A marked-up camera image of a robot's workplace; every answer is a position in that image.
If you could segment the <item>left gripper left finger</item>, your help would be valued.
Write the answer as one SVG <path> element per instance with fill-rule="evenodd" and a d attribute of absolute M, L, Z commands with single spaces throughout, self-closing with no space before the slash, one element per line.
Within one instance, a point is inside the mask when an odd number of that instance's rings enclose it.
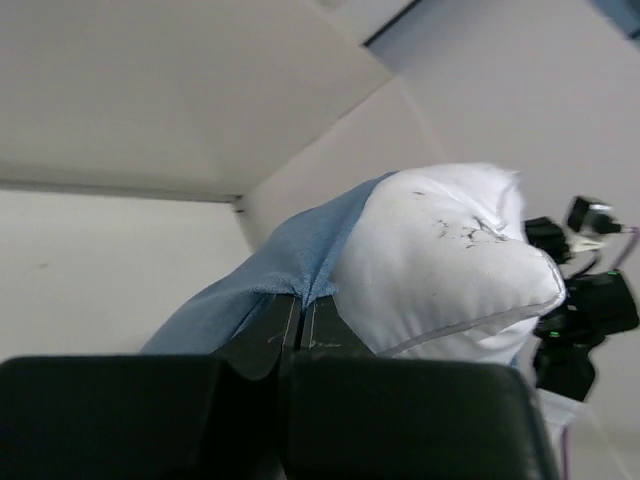
<path fill-rule="evenodd" d="M 291 296 L 203 355 L 15 357 L 1 365 L 5 479 L 280 479 L 277 371 Z"/>

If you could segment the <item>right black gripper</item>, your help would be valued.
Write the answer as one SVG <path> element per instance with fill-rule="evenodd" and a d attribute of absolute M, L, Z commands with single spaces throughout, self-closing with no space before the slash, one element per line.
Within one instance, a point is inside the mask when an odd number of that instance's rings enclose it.
<path fill-rule="evenodd" d="M 563 279 L 564 302 L 542 316 L 534 329 L 540 340 L 533 359 L 536 387 L 572 400 L 586 399 L 596 382 L 590 352 L 608 336 L 639 327 L 638 307 L 621 270 L 639 241 L 639 230 L 611 221 L 608 233 L 629 233 L 631 238 L 609 269 L 594 273 L 606 246 L 605 236 L 583 237 L 548 217 L 525 222 L 529 243 L 559 266 L 580 253 L 593 254 L 588 264 Z"/>

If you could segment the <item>blue pillowcase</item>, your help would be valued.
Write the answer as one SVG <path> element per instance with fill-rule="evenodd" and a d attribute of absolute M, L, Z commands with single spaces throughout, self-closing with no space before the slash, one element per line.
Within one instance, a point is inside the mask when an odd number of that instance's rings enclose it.
<path fill-rule="evenodd" d="M 300 212 L 224 278 L 179 307 L 141 349 L 143 355 L 213 353 L 254 323 L 278 295 L 304 308 L 334 294 L 330 280 L 347 239 L 386 173 Z"/>

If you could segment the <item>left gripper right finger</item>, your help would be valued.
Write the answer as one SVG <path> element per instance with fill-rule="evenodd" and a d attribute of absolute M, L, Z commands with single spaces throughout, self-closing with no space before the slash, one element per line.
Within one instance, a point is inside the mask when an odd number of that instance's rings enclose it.
<path fill-rule="evenodd" d="M 374 356 L 331 299 L 288 315 L 279 454 L 290 479 L 556 479 L 514 368 Z"/>

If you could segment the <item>white pillow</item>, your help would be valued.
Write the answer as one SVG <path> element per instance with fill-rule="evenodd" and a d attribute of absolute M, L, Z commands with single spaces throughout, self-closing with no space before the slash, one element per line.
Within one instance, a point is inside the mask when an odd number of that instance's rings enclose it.
<path fill-rule="evenodd" d="M 486 163 L 383 180 L 333 272 L 340 316 L 380 356 L 512 362 L 566 294 L 523 207 L 519 174 Z"/>

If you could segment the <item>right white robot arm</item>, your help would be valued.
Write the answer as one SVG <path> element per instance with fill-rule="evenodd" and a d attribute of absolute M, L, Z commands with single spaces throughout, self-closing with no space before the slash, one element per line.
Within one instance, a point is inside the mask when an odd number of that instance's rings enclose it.
<path fill-rule="evenodd" d="M 600 273 L 601 240 L 611 234 L 631 238 L 613 265 Z M 596 383 L 590 352 L 609 336 L 639 327 L 638 306 L 621 270 L 639 231 L 609 214 L 593 220 L 570 220 L 565 228 L 547 217 L 525 222 L 530 244 L 546 252 L 557 265 L 567 264 L 580 250 L 591 250 L 590 263 L 563 279 L 563 303 L 540 317 L 533 334 L 539 339 L 533 358 L 535 386 L 551 443 L 561 450 L 562 476 L 569 477 L 568 430 Z"/>

